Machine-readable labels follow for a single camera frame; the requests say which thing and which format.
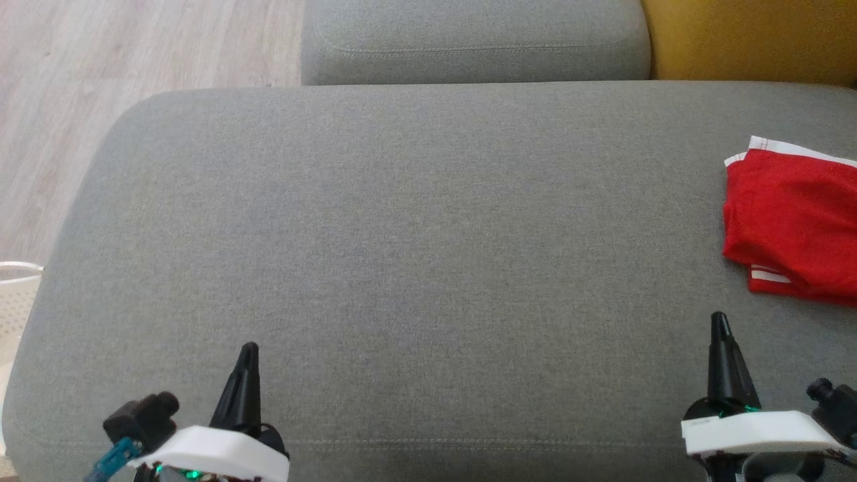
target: red shorts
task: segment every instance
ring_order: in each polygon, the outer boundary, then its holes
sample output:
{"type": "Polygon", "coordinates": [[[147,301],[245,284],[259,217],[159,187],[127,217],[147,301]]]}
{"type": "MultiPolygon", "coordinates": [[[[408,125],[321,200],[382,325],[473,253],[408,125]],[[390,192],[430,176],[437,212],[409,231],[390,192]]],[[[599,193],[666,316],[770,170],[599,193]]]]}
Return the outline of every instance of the red shorts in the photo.
{"type": "Polygon", "coordinates": [[[754,136],[726,170],[723,255],[750,291],[857,306],[857,162],[754,136]]]}

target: robotic arm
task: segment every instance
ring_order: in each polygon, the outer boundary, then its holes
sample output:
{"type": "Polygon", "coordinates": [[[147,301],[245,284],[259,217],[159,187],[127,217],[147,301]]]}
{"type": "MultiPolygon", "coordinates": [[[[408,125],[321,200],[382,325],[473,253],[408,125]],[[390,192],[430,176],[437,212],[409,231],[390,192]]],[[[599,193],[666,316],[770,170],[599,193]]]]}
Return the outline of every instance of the robotic arm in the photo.
{"type": "Polygon", "coordinates": [[[105,482],[126,464],[134,482],[286,482],[289,454],[277,430],[261,421],[259,347],[241,349],[208,427],[180,431],[169,392],[130,401],[104,421],[115,444],[85,482],[105,482]]]}
{"type": "Polygon", "coordinates": [[[857,392],[820,378],[806,391],[812,414],[762,412],[750,372],[726,315],[711,315],[708,396],[681,422],[687,454],[711,482],[763,482],[791,473],[821,477],[824,461],[857,468],[857,392]]]}

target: white stripe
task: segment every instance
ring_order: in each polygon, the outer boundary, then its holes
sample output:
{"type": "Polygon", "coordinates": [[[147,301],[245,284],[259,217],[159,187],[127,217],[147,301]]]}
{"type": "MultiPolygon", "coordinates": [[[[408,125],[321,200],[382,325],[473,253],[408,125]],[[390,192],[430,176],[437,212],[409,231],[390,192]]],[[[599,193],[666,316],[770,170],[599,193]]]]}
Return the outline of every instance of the white stripe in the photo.
{"type": "MultiPolygon", "coordinates": [[[[802,155],[804,157],[812,157],[818,160],[828,160],[830,162],[844,164],[845,166],[857,167],[857,161],[853,161],[851,159],[833,157],[832,155],[820,153],[818,151],[813,151],[807,148],[802,148],[801,146],[795,146],[794,144],[789,144],[788,142],[772,141],[770,139],[765,139],[764,137],[751,136],[749,148],[761,149],[763,151],[770,151],[772,153],[778,154],[802,155]]],[[[728,167],[735,161],[743,160],[745,156],[746,153],[736,154],[730,157],[729,159],[723,161],[723,163],[728,167]]]]}
{"type": "Polygon", "coordinates": [[[736,154],[736,155],[730,157],[729,159],[724,160],[723,164],[725,164],[726,167],[729,167],[729,165],[732,164],[733,162],[737,162],[739,160],[744,160],[745,156],[747,156],[747,153],[736,154]]]}
{"type": "Polygon", "coordinates": [[[767,271],[760,271],[758,269],[754,269],[753,271],[751,271],[750,277],[754,280],[774,281],[776,283],[791,283],[791,281],[782,274],[768,273],[767,271]]]}
{"type": "Polygon", "coordinates": [[[768,268],[767,266],[762,266],[761,264],[751,264],[751,265],[750,265],[750,268],[753,268],[753,269],[765,269],[765,270],[767,270],[767,271],[772,271],[772,272],[774,272],[774,273],[779,273],[779,272],[780,272],[780,270],[779,270],[779,269],[768,268]]]}

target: yellow sofa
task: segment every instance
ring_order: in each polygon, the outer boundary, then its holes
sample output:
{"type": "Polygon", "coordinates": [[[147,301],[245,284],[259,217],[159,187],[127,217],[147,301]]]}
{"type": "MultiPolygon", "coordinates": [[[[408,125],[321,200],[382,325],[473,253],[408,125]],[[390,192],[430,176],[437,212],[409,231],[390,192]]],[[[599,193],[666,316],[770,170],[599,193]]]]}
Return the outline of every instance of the yellow sofa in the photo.
{"type": "Polygon", "coordinates": [[[857,81],[857,0],[642,0],[656,79],[857,81]]]}

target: wooden floor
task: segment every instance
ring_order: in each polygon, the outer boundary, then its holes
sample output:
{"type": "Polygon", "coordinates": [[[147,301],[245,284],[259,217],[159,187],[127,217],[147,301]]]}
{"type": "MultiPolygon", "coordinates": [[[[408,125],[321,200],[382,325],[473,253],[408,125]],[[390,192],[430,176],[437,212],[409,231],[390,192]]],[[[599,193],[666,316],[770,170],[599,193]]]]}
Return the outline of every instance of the wooden floor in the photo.
{"type": "Polygon", "coordinates": [[[299,84],[303,0],[0,0],[0,261],[45,264],[100,140],[155,93],[299,84]]]}

